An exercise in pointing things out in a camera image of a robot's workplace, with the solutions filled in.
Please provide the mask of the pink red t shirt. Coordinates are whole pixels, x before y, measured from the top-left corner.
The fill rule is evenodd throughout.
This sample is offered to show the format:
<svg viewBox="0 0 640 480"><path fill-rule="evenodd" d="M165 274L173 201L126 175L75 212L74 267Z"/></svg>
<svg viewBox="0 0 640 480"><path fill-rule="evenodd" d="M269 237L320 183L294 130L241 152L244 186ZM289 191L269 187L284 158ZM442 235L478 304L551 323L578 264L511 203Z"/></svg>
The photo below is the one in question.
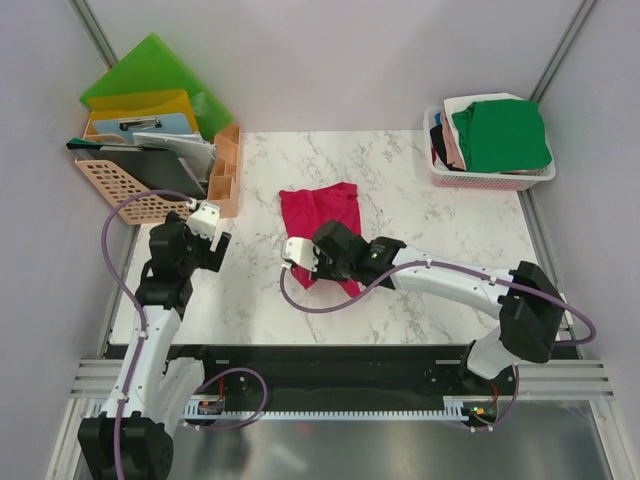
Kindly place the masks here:
<svg viewBox="0 0 640 480"><path fill-rule="evenodd" d="M315 190L279 192L281 214L289 237L311 239L329 220L337 220L356 234L361 233L361 215L356 184L341 182Z"/></svg>

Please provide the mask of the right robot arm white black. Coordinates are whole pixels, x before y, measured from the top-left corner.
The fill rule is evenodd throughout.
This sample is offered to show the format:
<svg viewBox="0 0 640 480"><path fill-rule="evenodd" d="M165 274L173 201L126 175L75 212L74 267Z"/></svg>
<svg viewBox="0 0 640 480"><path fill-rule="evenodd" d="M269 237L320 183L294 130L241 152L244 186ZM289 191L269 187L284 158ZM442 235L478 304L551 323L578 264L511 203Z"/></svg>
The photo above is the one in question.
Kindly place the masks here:
<svg viewBox="0 0 640 480"><path fill-rule="evenodd" d="M458 368L469 393L483 392L512 365L544 364L552 356L563 310L533 263L496 269L450 262L400 240L366 241L337 220L322 225L304 251L303 264L315 278L432 294L496 319L497 327L471 344Z"/></svg>

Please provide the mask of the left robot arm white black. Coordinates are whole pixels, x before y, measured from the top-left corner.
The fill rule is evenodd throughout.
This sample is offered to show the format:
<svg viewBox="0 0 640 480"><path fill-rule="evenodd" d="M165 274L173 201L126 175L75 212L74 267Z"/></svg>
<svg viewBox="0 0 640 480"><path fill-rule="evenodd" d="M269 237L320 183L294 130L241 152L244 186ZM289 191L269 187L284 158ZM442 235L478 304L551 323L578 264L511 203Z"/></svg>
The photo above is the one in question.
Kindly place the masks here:
<svg viewBox="0 0 640 480"><path fill-rule="evenodd" d="M152 228L150 259L135 292L135 326L100 413L82 420L78 440L94 479L165 479L173 435L191 395L208 393L219 369L204 359L168 357L198 270L219 271L231 236L218 233L219 208L202 202L187 219L171 212Z"/></svg>

